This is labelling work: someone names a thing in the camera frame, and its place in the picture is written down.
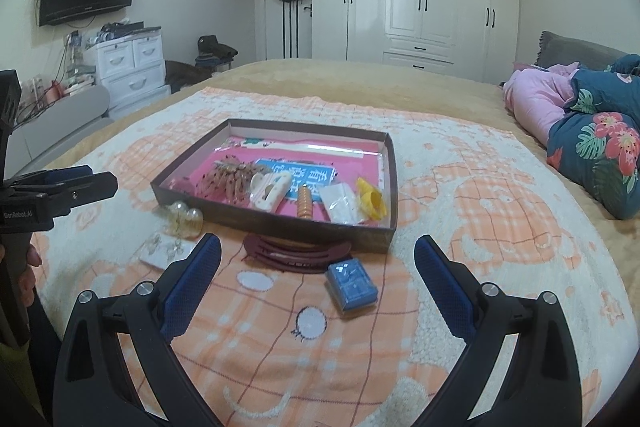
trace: screw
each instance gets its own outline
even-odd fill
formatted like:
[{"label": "screw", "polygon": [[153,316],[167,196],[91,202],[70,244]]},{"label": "screw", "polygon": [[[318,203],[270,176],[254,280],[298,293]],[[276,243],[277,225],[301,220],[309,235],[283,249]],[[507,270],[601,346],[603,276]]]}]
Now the screw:
[{"label": "screw", "polygon": [[542,294],[542,298],[547,304],[556,304],[556,302],[558,302],[558,297],[556,297],[556,295],[551,292],[544,292]]},{"label": "screw", "polygon": [[498,295],[498,286],[488,282],[487,284],[482,285],[482,293],[484,293],[488,297],[495,297]]},{"label": "screw", "polygon": [[87,302],[89,302],[93,298],[94,293],[89,290],[85,290],[78,296],[78,302],[80,302],[81,304],[87,304]]},{"label": "screw", "polygon": [[154,290],[154,284],[152,282],[143,282],[142,284],[138,285],[138,288],[136,289],[136,292],[138,292],[138,295],[149,295],[149,293],[151,293]]}]

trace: blue box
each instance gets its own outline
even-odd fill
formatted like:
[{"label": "blue box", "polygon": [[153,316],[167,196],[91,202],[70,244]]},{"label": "blue box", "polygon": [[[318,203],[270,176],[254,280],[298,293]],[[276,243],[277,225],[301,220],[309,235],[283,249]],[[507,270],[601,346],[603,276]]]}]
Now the blue box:
[{"label": "blue box", "polygon": [[329,288],[341,311],[349,312],[378,300],[378,288],[358,259],[348,259],[329,266]]}]

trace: white oval patch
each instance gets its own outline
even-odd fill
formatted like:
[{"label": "white oval patch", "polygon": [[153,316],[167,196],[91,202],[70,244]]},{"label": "white oval patch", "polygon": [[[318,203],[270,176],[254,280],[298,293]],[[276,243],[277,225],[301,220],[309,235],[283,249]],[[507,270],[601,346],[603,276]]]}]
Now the white oval patch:
[{"label": "white oval patch", "polygon": [[307,306],[300,310],[296,318],[296,329],[291,333],[304,341],[312,341],[322,335],[324,330],[326,330],[324,313],[314,306]]},{"label": "white oval patch", "polygon": [[240,272],[236,279],[245,288],[257,292],[266,292],[273,287],[273,281],[260,272]]}]

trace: orange and white blanket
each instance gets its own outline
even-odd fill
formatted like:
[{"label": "orange and white blanket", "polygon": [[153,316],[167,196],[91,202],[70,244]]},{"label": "orange and white blanket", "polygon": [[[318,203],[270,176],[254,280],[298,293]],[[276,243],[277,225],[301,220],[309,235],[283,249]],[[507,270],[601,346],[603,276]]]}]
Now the orange and white blanket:
[{"label": "orange and white blanket", "polygon": [[[38,289],[58,333],[83,289],[120,295],[159,277],[136,256],[164,227],[149,182],[227,118],[385,130],[400,201],[390,254],[361,256],[380,301],[351,320],[338,316],[324,276],[249,263],[243,233],[206,226],[222,240],[222,264],[173,348],[225,425],[411,425],[463,349],[413,263],[425,233],[481,282],[510,295],[558,295],[577,353],[584,423],[620,383],[638,332],[616,266],[562,182],[510,133],[432,114],[212,88],[140,120],[79,162],[112,171],[120,190],[36,235],[44,258]],[[492,405],[510,341],[475,413]],[[143,402],[157,410],[130,342],[123,346]]]}]

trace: drawer handle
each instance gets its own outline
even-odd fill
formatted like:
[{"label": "drawer handle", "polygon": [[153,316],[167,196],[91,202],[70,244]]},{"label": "drawer handle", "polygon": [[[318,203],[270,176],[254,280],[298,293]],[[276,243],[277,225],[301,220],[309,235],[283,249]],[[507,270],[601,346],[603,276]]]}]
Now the drawer handle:
[{"label": "drawer handle", "polygon": [[146,84],[146,77],[142,78],[141,80],[138,80],[137,82],[130,82],[129,87],[131,88],[131,90],[137,91],[145,87],[145,84]]}]

